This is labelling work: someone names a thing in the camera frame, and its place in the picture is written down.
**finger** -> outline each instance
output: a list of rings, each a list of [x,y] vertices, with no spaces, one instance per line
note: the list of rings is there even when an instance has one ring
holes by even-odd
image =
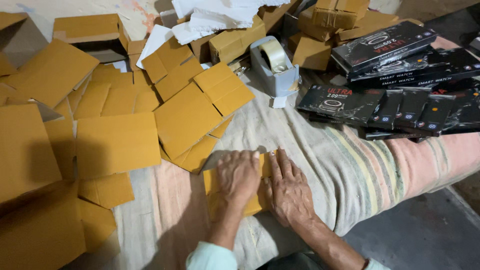
[[[251,158],[252,152],[248,150],[243,150],[240,152],[240,158],[242,160],[249,160]]]
[[[297,165],[293,162],[293,160],[289,160],[290,165],[292,166],[292,174],[293,176],[297,177],[301,174],[300,169],[297,167]]]
[[[278,148],[278,163],[280,164],[280,169],[282,170],[283,176],[293,176],[292,174],[292,164],[288,160],[287,153],[284,149]]]
[[[272,166],[272,182],[275,183],[282,179],[282,171],[280,170],[274,151],[270,151],[268,158],[270,159],[270,164]]]

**floor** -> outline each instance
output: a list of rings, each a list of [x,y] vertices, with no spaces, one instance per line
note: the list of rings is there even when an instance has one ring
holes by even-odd
[[[480,217],[450,187],[362,221],[344,239],[392,270],[480,269]]]

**bedsheet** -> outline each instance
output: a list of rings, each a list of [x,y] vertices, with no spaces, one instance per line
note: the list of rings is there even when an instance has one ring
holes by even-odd
[[[305,88],[288,97],[284,109],[272,109],[252,72],[241,79],[256,98],[235,113],[204,169],[214,167],[225,151],[267,152],[282,145],[308,179],[315,212],[340,236],[403,200],[480,169],[479,133],[445,135],[420,144],[407,139],[364,141],[346,125],[307,121],[295,110]],[[151,174],[159,250],[149,267],[183,269],[187,255],[207,237],[210,226],[203,178],[164,160]],[[272,258],[307,248],[263,212],[242,220],[234,252],[240,269],[256,269]]]

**human hand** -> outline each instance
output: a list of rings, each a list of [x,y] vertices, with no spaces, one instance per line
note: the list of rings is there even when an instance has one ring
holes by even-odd
[[[285,150],[278,148],[277,156],[270,152],[272,177],[265,179],[266,197],[271,212],[284,227],[294,227],[308,220],[319,219],[313,209],[312,191],[307,178]]]
[[[260,185],[258,151],[233,151],[217,163],[217,179],[221,197],[240,210],[257,193]]]

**taped cardboard package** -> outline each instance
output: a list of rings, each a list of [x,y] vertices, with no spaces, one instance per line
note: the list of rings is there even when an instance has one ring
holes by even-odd
[[[48,45],[27,13],[0,12],[0,76],[17,73],[17,68]]]
[[[130,42],[118,14],[56,18],[53,38],[73,44],[100,62],[125,59]]]
[[[321,42],[306,34],[300,38],[292,64],[302,68],[326,70],[332,51],[333,40]]]
[[[54,108],[98,65],[98,60],[72,45],[54,39],[24,64],[6,84],[26,100],[33,98]]]
[[[300,31],[318,39],[319,41],[325,42],[335,34],[337,28],[315,25],[312,21],[314,9],[315,6],[311,6],[300,12],[297,26]]]
[[[77,126],[80,179],[91,179],[161,163],[153,113],[84,118]]]
[[[260,177],[267,178],[272,176],[272,165],[270,164],[269,153],[261,154],[259,157],[259,174]],[[210,214],[210,219],[212,221],[216,220],[216,209],[219,204],[219,187],[216,169],[211,169],[203,172],[204,184],[205,184],[205,194],[207,196],[208,202],[208,212]],[[260,187],[258,189],[257,195],[253,197],[245,207],[243,216],[251,216],[260,211],[268,209],[268,203],[265,198],[265,186],[263,181],[260,182]]]
[[[312,21],[323,27],[352,29],[365,16],[370,0],[318,0]]]
[[[212,63],[229,63],[246,53],[250,44],[265,37],[265,24],[258,15],[250,28],[225,30],[208,41]]]

